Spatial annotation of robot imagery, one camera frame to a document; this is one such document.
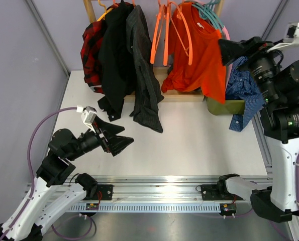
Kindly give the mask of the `blue checked shirt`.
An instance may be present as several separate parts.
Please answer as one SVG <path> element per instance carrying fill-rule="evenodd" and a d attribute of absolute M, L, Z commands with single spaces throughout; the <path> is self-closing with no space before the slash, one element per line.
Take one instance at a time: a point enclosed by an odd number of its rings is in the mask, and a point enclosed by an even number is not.
<path fill-rule="evenodd" d="M 243 100 L 244 111 L 234 114 L 229 126 L 232 131 L 242 131 L 261 110 L 264 100 L 253 78 L 248 71 L 239 71 L 238 68 L 247 62 L 246 57 L 239 57 L 232 64 L 232 70 L 226 87 L 226 100 Z"/>

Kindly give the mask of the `dark grey striped shirt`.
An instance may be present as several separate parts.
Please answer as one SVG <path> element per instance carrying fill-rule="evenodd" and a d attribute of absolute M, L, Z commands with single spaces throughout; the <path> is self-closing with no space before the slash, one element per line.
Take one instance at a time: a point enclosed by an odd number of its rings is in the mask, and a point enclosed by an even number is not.
<path fill-rule="evenodd" d="M 164 99 L 153 65 L 150 63 L 152 42 L 147 21 L 140 5 L 136 5 L 126 20 L 127 49 L 132 54 L 136 71 L 133 121 L 158 133 L 163 133 L 158 104 Z"/>

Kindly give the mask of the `orange hanger of blue shirt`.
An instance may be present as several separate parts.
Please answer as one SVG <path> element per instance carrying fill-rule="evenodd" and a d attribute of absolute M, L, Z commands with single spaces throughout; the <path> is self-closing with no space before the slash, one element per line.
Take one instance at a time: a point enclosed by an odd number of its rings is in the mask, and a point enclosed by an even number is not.
<path fill-rule="evenodd" d="M 163 28 L 163 19 L 164 19 L 164 12 L 165 12 L 165 5 L 161 3 L 161 0 L 158 0 L 158 5 L 159 5 L 159 12 L 156 16 L 156 24 L 154 28 L 151 57 L 150 57 L 150 63 L 152 65 L 155 63 L 155 58 L 156 58 L 159 41 L 162 33 L 162 28 Z"/>

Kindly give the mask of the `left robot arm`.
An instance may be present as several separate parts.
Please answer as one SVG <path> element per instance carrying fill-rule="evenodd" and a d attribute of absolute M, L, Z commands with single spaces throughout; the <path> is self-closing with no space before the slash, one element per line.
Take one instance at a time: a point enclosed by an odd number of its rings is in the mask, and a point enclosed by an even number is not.
<path fill-rule="evenodd" d="M 118 155 L 134 139 L 119 136 L 124 127 L 107 123 L 97 116 L 84 117 L 88 127 L 78 138 L 68 129 L 60 129 L 49 142 L 49 152 L 36 172 L 28 193 L 5 222 L 0 224 L 0 240 L 42 240 L 43 235 L 72 205 L 97 194 L 97 181 L 87 173 L 79 174 L 75 183 L 51 204 L 49 198 L 74 171 L 72 161 L 101 147 Z"/>

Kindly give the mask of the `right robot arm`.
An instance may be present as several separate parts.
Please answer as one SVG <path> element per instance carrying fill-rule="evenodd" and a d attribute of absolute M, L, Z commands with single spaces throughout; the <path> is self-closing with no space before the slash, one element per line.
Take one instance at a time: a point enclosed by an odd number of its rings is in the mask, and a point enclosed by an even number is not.
<path fill-rule="evenodd" d="M 254 212 L 277 223 L 299 216 L 299 60 L 285 69 L 275 62 L 282 57 L 281 43 L 253 37 L 246 41 L 218 41 L 222 64 L 239 57 L 247 61 L 238 67 L 248 71 L 264 99 L 260 120 L 272 160 L 272 185 L 263 187 L 237 174 L 221 176 L 217 195 L 236 195 L 251 203 Z"/>

